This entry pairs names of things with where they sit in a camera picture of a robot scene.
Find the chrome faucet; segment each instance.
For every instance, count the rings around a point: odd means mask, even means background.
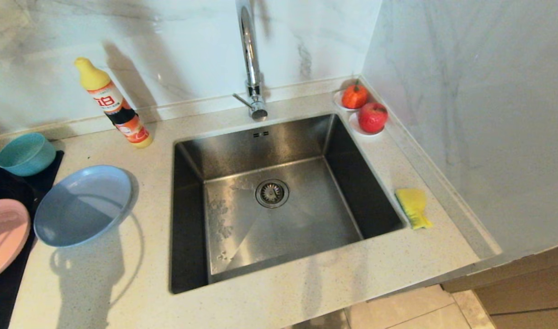
[[[248,106],[248,113],[255,121],[267,119],[265,100],[261,92],[261,77],[258,70],[257,47],[255,44],[254,25],[250,13],[248,0],[237,0],[239,27],[243,44],[244,65],[246,65],[246,92],[247,100],[237,94],[232,94],[237,100]]]

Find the marble backsplash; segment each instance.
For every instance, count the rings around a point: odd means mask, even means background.
[[[384,0],[363,75],[504,249],[494,265],[558,244],[558,0]]]
[[[381,1],[251,3],[272,88],[359,74]],[[0,134],[100,115],[78,56],[137,108],[244,92],[233,0],[0,0]]]

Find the sink basin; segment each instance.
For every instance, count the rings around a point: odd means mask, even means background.
[[[403,227],[340,118],[174,146],[172,293]]]

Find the yellow sponge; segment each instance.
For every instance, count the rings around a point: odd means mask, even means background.
[[[413,229],[421,227],[429,228],[433,226],[433,223],[423,215],[425,205],[427,204],[427,197],[423,190],[398,189],[395,191],[395,195],[400,205],[403,207],[405,214],[409,217]]]

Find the sink drain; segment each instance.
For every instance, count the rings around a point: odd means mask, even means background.
[[[287,184],[279,179],[269,179],[258,185],[255,195],[261,206],[277,208],[287,201],[289,189]]]

